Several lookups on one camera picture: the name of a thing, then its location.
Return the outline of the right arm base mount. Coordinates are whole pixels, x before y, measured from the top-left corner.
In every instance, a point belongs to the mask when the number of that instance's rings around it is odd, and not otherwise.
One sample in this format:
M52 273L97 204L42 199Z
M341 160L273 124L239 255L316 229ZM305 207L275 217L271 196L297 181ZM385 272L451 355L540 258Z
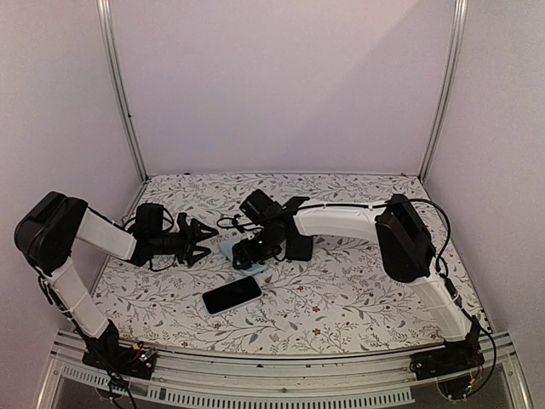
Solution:
M439 382L439 392L445 398L463 400L473 391L484 363L485 358L479 343L444 342L441 349L413 354L410 357L409 369L419 381L464 372L461 377Z

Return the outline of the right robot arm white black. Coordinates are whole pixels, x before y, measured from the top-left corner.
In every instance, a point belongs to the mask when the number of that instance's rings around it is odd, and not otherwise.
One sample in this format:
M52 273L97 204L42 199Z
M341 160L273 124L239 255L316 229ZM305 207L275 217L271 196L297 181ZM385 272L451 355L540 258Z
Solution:
M232 265L248 270L280 252L288 260L308 261L316 235L362 239L378 244L384 271L407 284L441 330L445 347L440 364L459 371L473 358L470 343L478 336L475 320L462 310L462 299L442 267L442 253L432 243L412 199L394 194L367 204L325 203L297 196L279 204L260 189L239 206L259 232L232 247Z

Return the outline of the light blue cased phone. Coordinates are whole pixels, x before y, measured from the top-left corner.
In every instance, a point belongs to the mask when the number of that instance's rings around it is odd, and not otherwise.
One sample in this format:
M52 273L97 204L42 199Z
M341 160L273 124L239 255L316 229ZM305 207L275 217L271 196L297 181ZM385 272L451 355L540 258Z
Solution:
M235 244L237 244L238 242L239 239L229 239L218 244L221 254L225 256L230 262L234 261L233 246L235 246ZM243 274L244 276L253 276L264 272L266 269L266 264L256 263L253 264L250 268L238 269L238 272Z

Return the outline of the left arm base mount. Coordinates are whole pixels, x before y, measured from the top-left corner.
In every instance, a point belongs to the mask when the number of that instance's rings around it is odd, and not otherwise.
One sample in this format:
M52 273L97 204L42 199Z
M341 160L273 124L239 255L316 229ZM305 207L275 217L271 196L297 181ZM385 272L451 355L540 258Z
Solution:
M85 338L86 351L82 362L103 371L122 376L150 380L154 372L157 351L142 343L123 346L117 339L104 341Z

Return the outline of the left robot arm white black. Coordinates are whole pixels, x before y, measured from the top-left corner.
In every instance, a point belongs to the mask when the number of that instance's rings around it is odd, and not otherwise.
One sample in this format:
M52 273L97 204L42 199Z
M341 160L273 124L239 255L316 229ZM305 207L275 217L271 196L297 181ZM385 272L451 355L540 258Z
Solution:
M116 326L101 312L72 260L72 247L82 241L108 256L142 267L155 256L173 256L193 266L210 253L201 242L218 232L180 213L165 227L169 212L160 204L138 206L128 228L109 220L79 198L52 191L17 224L14 243L50 303L71 320L95 358L109 370L126 363Z

